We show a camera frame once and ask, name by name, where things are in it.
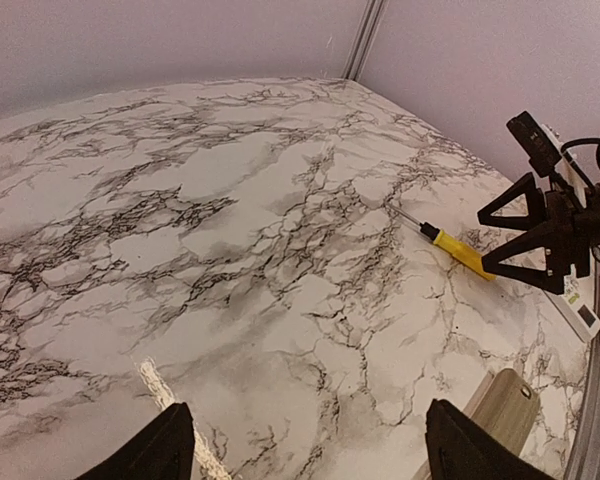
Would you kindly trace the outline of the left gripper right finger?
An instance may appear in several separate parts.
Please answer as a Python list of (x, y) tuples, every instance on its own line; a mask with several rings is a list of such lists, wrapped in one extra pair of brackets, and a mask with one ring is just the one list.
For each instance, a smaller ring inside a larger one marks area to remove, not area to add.
[(511, 453), (447, 400), (426, 414), (428, 463), (433, 480), (550, 480)]

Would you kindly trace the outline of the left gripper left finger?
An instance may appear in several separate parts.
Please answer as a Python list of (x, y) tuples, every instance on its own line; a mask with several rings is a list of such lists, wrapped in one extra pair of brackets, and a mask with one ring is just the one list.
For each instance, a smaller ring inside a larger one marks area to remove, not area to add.
[(173, 403), (110, 457), (78, 476), (99, 479), (189, 480), (195, 437), (186, 403)]

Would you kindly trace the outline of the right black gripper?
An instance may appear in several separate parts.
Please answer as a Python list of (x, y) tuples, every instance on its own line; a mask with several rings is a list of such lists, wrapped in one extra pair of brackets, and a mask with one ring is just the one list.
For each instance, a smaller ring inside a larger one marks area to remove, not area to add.
[(591, 273), (593, 247), (600, 246), (600, 183), (585, 189), (587, 205), (550, 190), (546, 206), (534, 175), (526, 173), (477, 213), (481, 225), (522, 231), (482, 257), (485, 272), (560, 295), (565, 277)]

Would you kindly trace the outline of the yellow handle screwdriver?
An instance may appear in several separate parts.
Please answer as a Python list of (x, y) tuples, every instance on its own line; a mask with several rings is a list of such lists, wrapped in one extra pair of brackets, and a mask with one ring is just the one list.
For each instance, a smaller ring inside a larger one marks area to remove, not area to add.
[(421, 222), (420, 220), (392, 204), (387, 204), (386, 207), (401, 216), (403, 219), (406, 219), (414, 224), (419, 233), (426, 237), (432, 245), (446, 252), (456, 261), (463, 264), (465, 267), (483, 279), (487, 281), (496, 279), (494, 274), (488, 273), (484, 270), (482, 265), (482, 255), (473, 247), (449, 235), (443, 229), (440, 229), (428, 222)]

